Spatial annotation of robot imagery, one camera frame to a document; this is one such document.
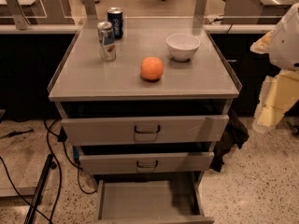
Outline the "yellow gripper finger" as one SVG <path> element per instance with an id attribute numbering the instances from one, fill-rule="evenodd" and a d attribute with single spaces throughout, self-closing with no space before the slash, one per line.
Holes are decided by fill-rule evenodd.
<path id="1" fill-rule="evenodd" d="M 299 101 L 299 72 L 282 69 L 276 76 L 263 81 L 252 128 L 269 133 Z"/>
<path id="2" fill-rule="evenodd" d="M 272 31 L 266 33 L 263 37 L 255 41 L 251 46 L 250 50 L 254 53 L 265 54 L 269 52 L 270 41 L 272 38 Z"/>

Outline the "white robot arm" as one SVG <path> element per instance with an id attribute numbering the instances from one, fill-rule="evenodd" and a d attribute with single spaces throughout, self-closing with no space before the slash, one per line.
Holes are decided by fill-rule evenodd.
<path id="1" fill-rule="evenodd" d="M 269 133 L 299 101 L 299 4 L 293 5 L 250 50 L 268 53 L 270 63 L 280 69 L 263 81 L 252 124 L 256 132 Z"/>

